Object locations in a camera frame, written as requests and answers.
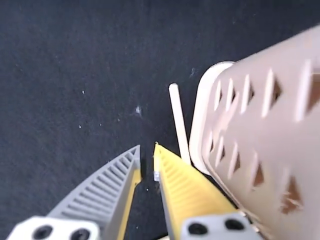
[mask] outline screw hole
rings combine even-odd
[[[33,239],[35,240],[41,240],[41,239],[46,239],[47,237],[50,236],[53,228],[50,225],[44,225],[41,227],[38,227],[34,233],[33,233]]]
[[[241,231],[245,229],[245,226],[236,219],[228,219],[224,222],[224,224],[228,230]]]
[[[205,225],[196,222],[190,224],[188,230],[191,235],[205,235],[208,233],[208,229]]]
[[[74,231],[71,235],[71,240],[88,240],[90,232],[87,229],[80,228]]]

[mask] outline black fabric surface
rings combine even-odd
[[[179,84],[189,134],[209,66],[315,26],[319,9],[304,0],[1,1],[0,239],[137,144],[147,176],[125,239],[165,233],[152,154],[155,141],[178,153],[169,84]]]

